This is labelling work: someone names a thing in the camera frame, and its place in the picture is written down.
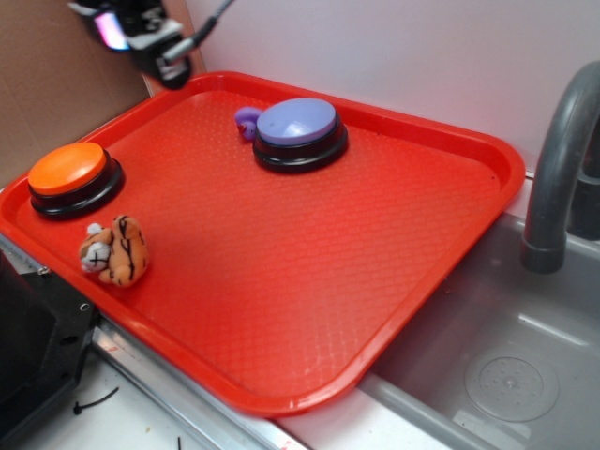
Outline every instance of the tray rim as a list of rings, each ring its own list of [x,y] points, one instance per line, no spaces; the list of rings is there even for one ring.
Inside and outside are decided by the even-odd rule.
[[[195,76],[183,89],[164,91],[150,97],[86,135],[80,141],[93,141],[102,146],[110,146],[127,135],[132,126],[136,127],[136,124],[141,125],[155,117],[157,111],[166,111],[197,94],[232,90],[241,91],[250,98],[272,103],[294,97],[322,98],[336,107],[342,120],[349,126],[380,132],[404,141],[419,143],[433,149],[473,159],[487,165],[498,174],[501,187],[495,201],[470,221],[468,227],[463,231],[463,238],[457,239],[442,255],[427,273],[427,279],[442,280],[454,268],[518,193],[525,179],[525,165],[521,156],[508,143],[493,136],[237,72],[210,72]],[[463,148],[467,143],[471,145],[466,145],[466,150],[462,152],[452,151],[453,145],[457,142],[463,143]],[[488,148],[489,152],[482,154],[482,146]],[[293,398],[257,396],[227,377],[226,374],[222,374],[220,371],[218,374],[214,373],[213,365],[203,361],[198,354],[183,347],[174,338],[160,330],[151,329],[149,326],[151,321],[146,320],[140,312],[126,307],[112,298],[101,285],[75,273],[70,265],[56,259],[48,249],[31,238],[26,231],[6,220],[5,214],[9,213],[11,206],[16,203],[23,204],[28,200],[26,186],[27,172],[0,192],[0,218],[2,219],[0,233],[42,264],[51,267],[80,292],[86,292],[86,296],[92,299],[103,314],[113,322],[175,364],[194,381],[210,391],[216,392],[218,397],[247,413],[268,417],[284,416],[307,411],[326,400],[343,395],[358,383],[370,364],[375,361],[437,287],[437,284],[430,287],[424,286],[426,284],[424,281],[419,282],[403,302],[403,305],[407,303],[411,305],[412,314],[406,317],[403,313],[403,317],[400,318],[396,317],[398,312],[395,311],[385,325],[373,335],[367,345],[334,380]],[[369,364],[364,364],[365,358],[370,361]]]

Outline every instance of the stuffed tiger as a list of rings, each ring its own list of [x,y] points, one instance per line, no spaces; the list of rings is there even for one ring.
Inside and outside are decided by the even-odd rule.
[[[135,283],[148,266],[148,248],[138,221],[118,216],[112,229],[91,224],[88,237],[80,246],[80,260],[85,272],[99,272],[105,283],[126,287]]]

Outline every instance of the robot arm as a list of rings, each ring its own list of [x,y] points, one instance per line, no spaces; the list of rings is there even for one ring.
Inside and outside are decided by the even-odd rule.
[[[68,5],[102,44],[129,53],[139,70],[168,89],[179,89],[191,74],[187,54],[210,34],[232,2],[227,0],[198,33],[186,39],[181,36],[182,24],[167,17],[160,0],[77,0]]]

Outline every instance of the plastic tray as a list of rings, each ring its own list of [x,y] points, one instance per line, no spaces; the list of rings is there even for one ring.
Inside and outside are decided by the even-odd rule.
[[[233,114],[330,101],[350,146],[316,172],[254,161]],[[246,75],[193,79],[84,139],[127,180],[112,202],[41,218],[27,177],[0,195],[0,233],[232,406],[305,411],[353,387],[518,192],[506,143],[465,129]],[[119,289],[80,269],[89,223],[141,224],[151,265]]]

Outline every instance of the gray sink basin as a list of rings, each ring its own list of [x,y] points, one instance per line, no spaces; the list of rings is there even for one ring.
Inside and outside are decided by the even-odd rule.
[[[387,404],[412,404],[432,418],[431,429],[460,435],[448,441],[457,448],[596,450],[600,251],[569,237],[564,268],[532,274],[519,263],[522,229],[520,219],[503,215],[400,332],[363,388],[383,379]],[[393,401],[390,389],[397,390]]]

